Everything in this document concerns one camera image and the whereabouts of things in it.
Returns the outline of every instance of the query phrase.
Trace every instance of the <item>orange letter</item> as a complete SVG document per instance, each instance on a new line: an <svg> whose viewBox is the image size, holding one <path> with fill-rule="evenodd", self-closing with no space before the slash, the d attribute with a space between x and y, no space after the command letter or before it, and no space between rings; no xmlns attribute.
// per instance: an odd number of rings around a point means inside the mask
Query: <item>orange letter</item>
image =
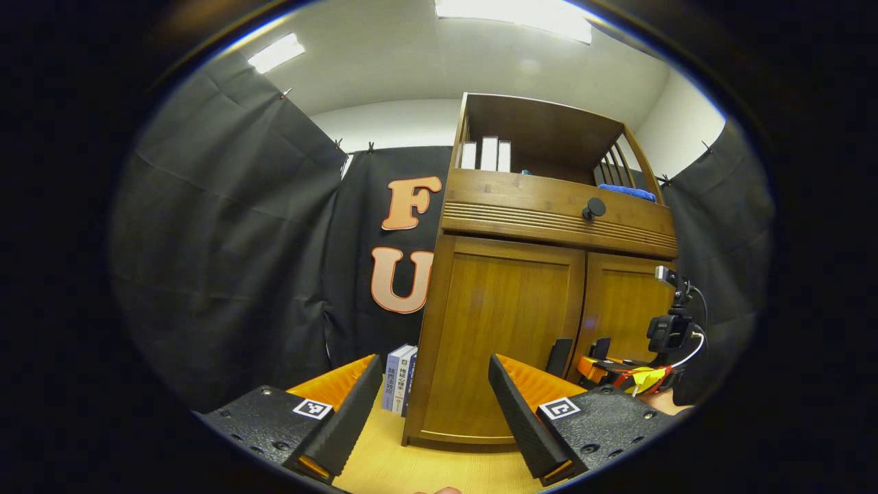
<svg viewBox="0 0 878 494"><path fill-rule="evenodd" d="M381 222L381 228L413 229L418 225L418 219L412 216L412 206L418 208L418 213L424 214L430 204L430 194L427 191L421 189L414 193L414 189L422 187L437 193L442 190L442 181L439 177L410 178L393 180L387 187L393 191L390 213Z"/></svg>
<svg viewBox="0 0 878 494"><path fill-rule="evenodd" d="M375 258L375 267L372 269L372 298L378 305L400 314L411 314L424 306L430 271L433 269L433 252L412 252L414 283L412 293L406 298L398 297L393 292L393 272L396 271L396 263L402 259L402 251L376 247L372 249L372 257Z"/></svg>

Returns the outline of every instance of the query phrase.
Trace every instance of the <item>cabinet knob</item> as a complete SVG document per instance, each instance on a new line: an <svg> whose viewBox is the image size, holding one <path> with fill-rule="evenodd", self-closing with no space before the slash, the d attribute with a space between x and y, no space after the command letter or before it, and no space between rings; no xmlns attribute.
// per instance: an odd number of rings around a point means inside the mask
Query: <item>cabinet knob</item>
<svg viewBox="0 0 878 494"><path fill-rule="evenodd" d="M590 221L597 216L603 216L606 212L607 205L602 200L593 197L588 200L588 206L582 209L582 217Z"/></svg>

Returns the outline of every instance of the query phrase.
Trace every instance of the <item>blue towel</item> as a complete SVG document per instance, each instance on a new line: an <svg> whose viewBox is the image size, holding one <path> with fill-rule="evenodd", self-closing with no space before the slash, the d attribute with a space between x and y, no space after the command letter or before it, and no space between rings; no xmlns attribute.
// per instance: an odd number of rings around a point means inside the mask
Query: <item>blue towel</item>
<svg viewBox="0 0 878 494"><path fill-rule="evenodd" d="M600 184L598 185L599 189L607 189L608 191L613 191L615 193L623 193L628 195L633 195L634 197L639 197L640 199L651 200L652 202L656 201L656 196L654 193L648 193L642 189L632 189L631 187L622 187L621 185L607 185Z"/></svg>

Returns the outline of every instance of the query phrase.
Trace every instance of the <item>cabinet door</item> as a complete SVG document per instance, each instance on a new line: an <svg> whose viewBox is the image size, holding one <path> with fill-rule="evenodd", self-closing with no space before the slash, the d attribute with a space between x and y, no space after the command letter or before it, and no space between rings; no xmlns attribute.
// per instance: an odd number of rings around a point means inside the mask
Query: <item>cabinet door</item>
<svg viewBox="0 0 878 494"><path fill-rule="evenodd" d="M656 266L673 269L673 263L610 254L588 254L586 301L581 330L567 380L577 382L576 362L588 355L598 338L610 338L609 357L644 360L655 358L647 350L650 320L667 313L673 288L655 279Z"/></svg>
<svg viewBox="0 0 878 494"><path fill-rule="evenodd" d="M514 442L488 361L497 352L545 368L558 338L576 338L584 284L584 251L440 236L404 442Z"/></svg>

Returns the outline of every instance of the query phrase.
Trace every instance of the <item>white ceiling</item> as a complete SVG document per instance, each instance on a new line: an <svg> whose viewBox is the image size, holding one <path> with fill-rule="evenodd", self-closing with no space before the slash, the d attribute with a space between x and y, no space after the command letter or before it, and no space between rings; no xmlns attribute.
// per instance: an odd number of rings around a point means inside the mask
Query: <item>white ceiling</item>
<svg viewBox="0 0 878 494"><path fill-rule="evenodd" d="M433 0L321 0L240 44L250 57L295 33L305 53L265 74L308 115L465 91L544 99L637 130L669 67L593 29L591 45L499 22L438 19Z"/></svg>

